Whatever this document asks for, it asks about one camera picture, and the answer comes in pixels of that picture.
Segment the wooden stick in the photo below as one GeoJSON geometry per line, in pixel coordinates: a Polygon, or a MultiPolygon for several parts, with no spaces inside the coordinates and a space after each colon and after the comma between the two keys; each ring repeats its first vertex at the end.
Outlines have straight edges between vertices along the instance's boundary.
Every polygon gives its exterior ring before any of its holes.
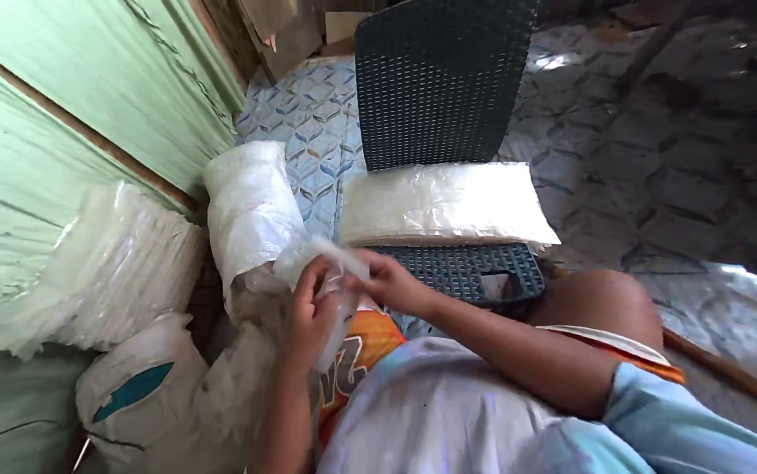
{"type": "Polygon", "coordinates": [[[667,327],[662,328],[665,346],[673,349],[703,366],[717,378],[757,399],[757,378],[744,371],[738,364],[700,348],[667,327]]]}

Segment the wooden plank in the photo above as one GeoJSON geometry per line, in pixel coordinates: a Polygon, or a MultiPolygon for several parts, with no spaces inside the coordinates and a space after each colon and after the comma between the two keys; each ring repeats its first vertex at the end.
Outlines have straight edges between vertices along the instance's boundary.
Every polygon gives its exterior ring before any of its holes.
{"type": "Polygon", "coordinates": [[[43,93],[37,91],[25,81],[19,79],[9,69],[6,69],[1,63],[0,76],[4,78],[5,81],[12,84],[13,87],[15,87],[17,90],[21,91],[24,95],[27,95],[48,113],[56,116],[56,118],[58,118],[62,123],[65,123],[69,127],[73,128],[77,133],[85,136],[86,139],[96,147],[99,147],[100,149],[104,150],[109,156],[118,160],[121,165],[128,167],[140,178],[149,182],[155,188],[161,190],[173,199],[177,200],[189,210],[193,212],[197,210],[197,208],[199,207],[197,201],[186,194],[185,191],[177,188],[170,181],[162,178],[162,176],[159,176],[155,171],[144,166],[140,161],[133,158],[132,155],[121,149],[121,147],[113,144],[109,140],[109,138],[101,135],[91,126],[86,125],[85,122],[81,121],[72,113],[63,109],[59,104],[52,101],[51,99],[48,99],[43,93]]]}
{"type": "Polygon", "coordinates": [[[317,30],[312,0],[296,0],[297,16],[276,35],[276,51],[262,43],[255,33],[252,21],[243,10],[243,4],[239,1],[236,3],[242,8],[241,19],[253,46],[261,56],[261,66],[271,83],[278,83],[290,71],[298,68],[323,43],[317,30]]]}
{"type": "Polygon", "coordinates": [[[232,73],[235,81],[241,86],[241,91],[246,93],[249,82],[247,81],[247,78],[238,70],[235,60],[229,53],[229,49],[223,42],[223,37],[221,36],[220,31],[215,25],[214,19],[212,19],[212,15],[209,13],[208,8],[205,7],[205,3],[203,3],[202,0],[191,0],[191,9],[194,10],[194,14],[197,15],[197,19],[200,20],[200,23],[203,25],[205,33],[209,36],[210,39],[212,39],[212,43],[214,43],[215,49],[217,49],[217,52],[220,53],[221,57],[225,61],[226,66],[229,68],[229,72],[232,73]]]}
{"type": "Polygon", "coordinates": [[[244,25],[237,0],[201,0],[241,76],[249,82],[261,64],[261,56],[244,25]]]}

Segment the white sack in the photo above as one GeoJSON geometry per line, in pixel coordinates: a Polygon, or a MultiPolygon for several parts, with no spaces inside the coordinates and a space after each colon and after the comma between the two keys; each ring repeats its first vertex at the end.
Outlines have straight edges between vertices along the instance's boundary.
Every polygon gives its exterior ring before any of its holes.
{"type": "Polygon", "coordinates": [[[212,254],[231,312],[235,277],[275,260],[305,233],[305,224],[288,184],[281,142],[232,148],[205,167],[203,181],[211,198],[212,254]]]}
{"type": "Polygon", "coordinates": [[[252,455],[264,420],[276,344],[252,322],[245,321],[235,341],[205,376],[194,402],[201,424],[216,443],[231,443],[239,465],[252,455]]]}
{"type": "Polygon", "coordinates": [[[0,351],[45,341],[110,350],[162,313],[184,311],[202,230],[133,185],[90,189],[36,284],[0,311],[0,351]]]}
{"type": "Polygon", "coordinates": [[[171,467],[162,473],[192,471],[180,466],[193,466],[190,463],[196,455],[186,449],[201,444],[192,403],[208,365],[184,328],[190,319],[180,313],[160,316],[97,359],[77,381],[80,421],[111,472],[157,472],[151,466],[171,467]],[[138,373],[170,362],[173,367],[155,391],[92,422],[121,385],[138,373]]]}
{"type": "Polygon", "coordinates": [[[416,165],[348,176],[347,244],[559,244],[526,163],[416,165]]]}

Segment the plastic wrap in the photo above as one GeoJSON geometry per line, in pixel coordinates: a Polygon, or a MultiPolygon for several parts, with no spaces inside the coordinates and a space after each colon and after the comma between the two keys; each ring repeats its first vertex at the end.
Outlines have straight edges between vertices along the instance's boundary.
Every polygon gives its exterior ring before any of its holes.
{"type": "Polygon", "coordinates": [[[235,443],[237,457],[248,462],[249,445],[258,437],[266,408],[269,373],[276,343],[252,322],[212,365],[194,400],[201,423],[217,443],[235,443]]]}
{"type": "Polygon", "coordinates": [[[526,163],[412,166],[348,176],[347,244],[559,244],[526,163]]]}
{"type": "Polygon", "coordinates": [[[323,285],[317,293],[317,298],[322,298],[332,292],[341,294],[334,329],[332,329],[329,342],[314,365],[316,371],[323,373],[329,369],[331,362],[334,361],[334,356],[341,348],[346,334],[349,333],[352,317],[358,309],[360,295],[343,286],[343,274],[352,273],[363,282],[368,282],[370,280],[370,269],[352,253],[320,235],[313,235],[310,238],[298,241],[282,252],[273,265],[273,273],[276,277],[286,281],[291,290],[296,289],[305,265],[320,254],[329,258],[334,266],[326,273],[323,285]]]}
{"type": "Polygon", "coordinates": [[[182,311],[200,273],[202,230],[135,186],[90,189],[37,282],[0,310],[0,351],[42,342],[106,351],[182,311]]]}
{"type": "Polygon", "coordinates": [[[250,142],[213,159],[203,172],[209,191],[212,254],[223,280],[226,311],[237,275],[275,260],[305,234],[285,171],[285,145],[250,142]]]}

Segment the wooden board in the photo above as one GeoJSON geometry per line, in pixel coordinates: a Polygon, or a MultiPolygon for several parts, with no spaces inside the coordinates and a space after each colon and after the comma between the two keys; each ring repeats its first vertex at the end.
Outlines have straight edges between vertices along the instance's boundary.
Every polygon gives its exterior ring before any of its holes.
{"type": "Polygon", "coordinates": [[[247,32],[237,0],[200,0],[212,17],[227,53],[232,58],[243,81],[244,90],[261,64],[261,56],[247,32]]]}

